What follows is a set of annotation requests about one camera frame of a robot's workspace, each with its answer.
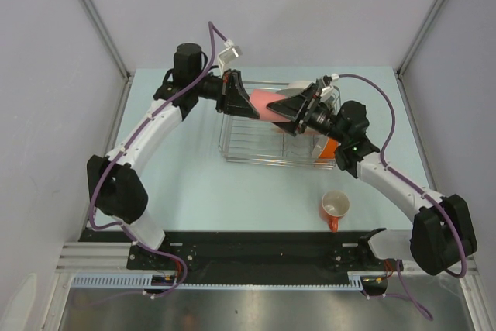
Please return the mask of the orange mug white inside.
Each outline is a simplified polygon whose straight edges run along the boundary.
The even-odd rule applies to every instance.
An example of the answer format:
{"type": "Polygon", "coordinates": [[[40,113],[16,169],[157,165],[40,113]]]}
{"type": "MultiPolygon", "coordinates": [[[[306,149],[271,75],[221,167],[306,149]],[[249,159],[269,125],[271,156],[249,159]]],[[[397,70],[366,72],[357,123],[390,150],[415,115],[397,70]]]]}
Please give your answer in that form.
{"type": "Polygon", "coordinates": [[[350,210],[350,200],[341,191],[326,192],[319,204],[319,218],[326,223],[332,233],[337,233],[339,221],[350,210]]]}

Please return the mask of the coral pink cup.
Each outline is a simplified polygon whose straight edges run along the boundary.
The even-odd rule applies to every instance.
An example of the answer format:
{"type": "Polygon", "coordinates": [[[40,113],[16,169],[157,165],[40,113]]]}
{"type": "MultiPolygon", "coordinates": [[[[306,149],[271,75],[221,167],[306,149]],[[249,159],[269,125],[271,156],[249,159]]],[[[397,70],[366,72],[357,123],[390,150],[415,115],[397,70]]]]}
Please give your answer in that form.
{"type": "Polygon", "coordinates": [[[260,114],[260,121],[270,122],[271,120],[282,119],[285,117],[271,111],[267,106],[272,102],[277,102],[285,99],[283,95],[261,89],[254,89],[250,94],[250,104],[260,114]]]}

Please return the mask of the white bowl orange outside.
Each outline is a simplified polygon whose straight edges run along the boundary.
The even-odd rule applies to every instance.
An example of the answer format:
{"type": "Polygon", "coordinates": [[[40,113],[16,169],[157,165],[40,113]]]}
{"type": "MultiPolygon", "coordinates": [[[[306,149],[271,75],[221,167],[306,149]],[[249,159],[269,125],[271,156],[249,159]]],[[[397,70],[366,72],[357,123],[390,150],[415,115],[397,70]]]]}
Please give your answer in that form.
{"type": "Polygon", "coordinates": [[[316,160],[334,160],[339,143],[326,136],[320,136],[312,151],[312,158],[316,160]]]}

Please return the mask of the white scalloped plate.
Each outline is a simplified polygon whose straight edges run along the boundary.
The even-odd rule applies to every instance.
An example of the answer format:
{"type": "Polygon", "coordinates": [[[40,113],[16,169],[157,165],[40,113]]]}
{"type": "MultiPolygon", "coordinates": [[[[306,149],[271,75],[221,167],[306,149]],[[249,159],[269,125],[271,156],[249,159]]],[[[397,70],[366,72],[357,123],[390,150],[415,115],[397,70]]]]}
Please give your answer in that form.
{"type": "Polygon", "coordinates": [[[297,95],[301,91],[304,91],[309,85],[312,84],[312,81],[293,81],[288,84],[286,87],[277,91],[279,95],[283,95],[284,97],[291,97],[297,95]]]}

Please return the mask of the metal wire dish rack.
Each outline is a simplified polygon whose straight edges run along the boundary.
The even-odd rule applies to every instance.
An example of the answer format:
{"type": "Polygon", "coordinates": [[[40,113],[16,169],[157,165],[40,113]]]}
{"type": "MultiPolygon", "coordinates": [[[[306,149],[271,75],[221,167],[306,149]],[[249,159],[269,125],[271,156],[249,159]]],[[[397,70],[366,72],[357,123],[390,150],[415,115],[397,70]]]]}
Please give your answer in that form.
{"type": "Polygon", "coordinates": [[[333,169],[334,156],[324,154],[328,144],[328,137],[309,128],[292,136],[270,122],[222,117],[219,151],[227,161],[333,169]]]}

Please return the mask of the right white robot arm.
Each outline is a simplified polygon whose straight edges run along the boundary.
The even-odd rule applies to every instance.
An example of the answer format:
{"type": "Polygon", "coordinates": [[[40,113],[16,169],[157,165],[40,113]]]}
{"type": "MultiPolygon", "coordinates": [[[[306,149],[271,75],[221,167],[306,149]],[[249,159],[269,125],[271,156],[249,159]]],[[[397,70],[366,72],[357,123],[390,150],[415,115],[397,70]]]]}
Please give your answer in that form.
{"type": "Polygon", "coordinates": [[[427,274],[446,272],[455,278],[467,273],[467,258],[477,240],[466,201],[422,187],[404,176],[385,158],[385,149],[367,137],[366,106],[349,100],[338,112],[322,102],[324,76],[296,95],[272,101],[267,109],[285,119],[280,127],[292,136],[311,128],[335,140],[338,168],[378,190],[412,223],[404,233],[376,229],[357,251],[359,264],[377,269],[386,259],[412,260],[427,274]]]}

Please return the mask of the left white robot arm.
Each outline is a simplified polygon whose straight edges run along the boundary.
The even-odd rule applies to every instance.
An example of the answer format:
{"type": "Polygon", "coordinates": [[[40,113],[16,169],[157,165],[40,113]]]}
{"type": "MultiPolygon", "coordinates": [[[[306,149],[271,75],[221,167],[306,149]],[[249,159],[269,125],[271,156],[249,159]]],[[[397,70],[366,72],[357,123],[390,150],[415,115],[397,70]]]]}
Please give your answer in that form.
{"type": "Polygon", "coordinates": [[[195,43],[181,44],[174,54],[174,66],[166,74],[146,115],[133,131],[105,156],[92,156],[87,163],[91,210],[112,217],[115,224],[127,229],[134,241],[146,246],[144,259],[161,269],[170,263],[171,249],[163,245],[165,232],[146,210],[148,194],[140,174],[160,143],[198,103],[200,98],[215,101],[217,112],[250,119],[260,113],[250,102],[241,73],[226,65],[241,56],[232,41],[218,56],[220,74],[215,76],[202,64],[202,49],[195,43]]]}

